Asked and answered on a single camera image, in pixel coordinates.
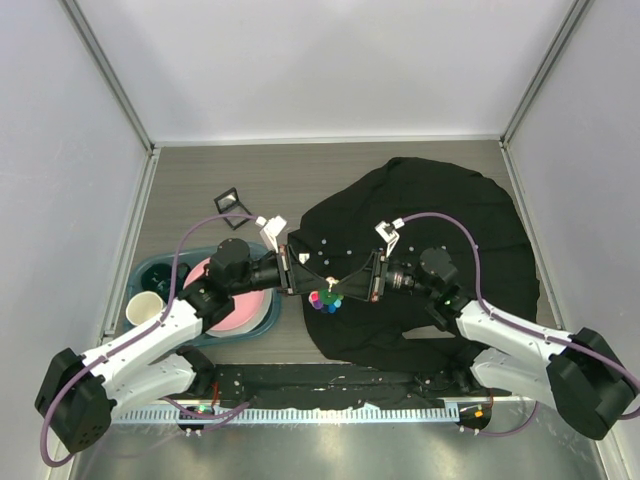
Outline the rainbow flower brooch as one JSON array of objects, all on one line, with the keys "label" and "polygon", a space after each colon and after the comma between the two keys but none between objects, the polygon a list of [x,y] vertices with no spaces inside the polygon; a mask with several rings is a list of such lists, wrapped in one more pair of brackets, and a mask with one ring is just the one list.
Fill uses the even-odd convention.
[{"label": "rainbow flower brooch", "polygon": [[334,314],[341,308],[344,296],[334,290],[338,281],[333,277],[326,278],[328,287],[322,290],[314,290],[308,295],[311,307],[323,314]]}]

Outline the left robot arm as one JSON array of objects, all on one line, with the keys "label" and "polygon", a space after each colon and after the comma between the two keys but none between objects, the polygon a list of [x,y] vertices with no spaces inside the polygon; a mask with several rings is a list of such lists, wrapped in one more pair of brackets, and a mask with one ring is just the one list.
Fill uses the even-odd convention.
[{"label": "left robot arm", "polygon": [[49,455],[49,435],[74,455],[135,408],[174,394],[205,397],[213,366],[188,343],[231,315],[236,296],[271,289],[307,295],[328,285],[288,245],[254,259],[245,241],[223,241],[203,273],[173,293],[159,313],[99,347],[81,354],[66,348],[51,359],[35,400],[44,420],[43,460],[61,464]]}]

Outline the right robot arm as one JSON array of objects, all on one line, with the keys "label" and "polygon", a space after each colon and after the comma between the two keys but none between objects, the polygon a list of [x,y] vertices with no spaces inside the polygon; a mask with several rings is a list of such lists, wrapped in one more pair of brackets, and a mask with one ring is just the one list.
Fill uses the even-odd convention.
[{"label": "right robot arm", "polygon": [[465,395],[481,388],[508,391],[554,409],[576,432],[603,439],[639,394],[617,355],[598,332],[543,327],[470,296],[444,249],[424,250],[413,265],[372,253],[360,270],[328,282],[330,292],[377,302],[388,292],[421,296],[436,327],[484,345],[456,365],[451,380]]}]

